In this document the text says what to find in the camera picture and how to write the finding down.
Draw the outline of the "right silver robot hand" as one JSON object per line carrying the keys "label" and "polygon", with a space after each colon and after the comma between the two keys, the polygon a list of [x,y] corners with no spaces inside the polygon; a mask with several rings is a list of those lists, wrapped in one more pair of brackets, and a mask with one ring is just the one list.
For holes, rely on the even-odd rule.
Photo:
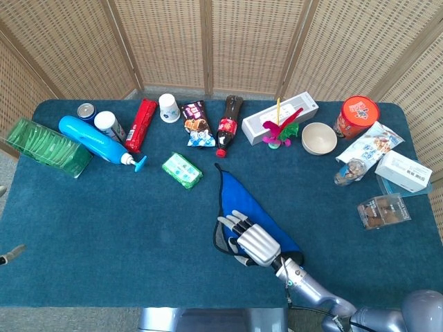
{"label": "right silver robot hand", "polygon": [[241,248],[248,259],[262,267],[270,267],[281,256],[280,244],[259,224],[238,210],[227,216],[219,216],[217,220],[237,235],[230,240],[230,246]]}

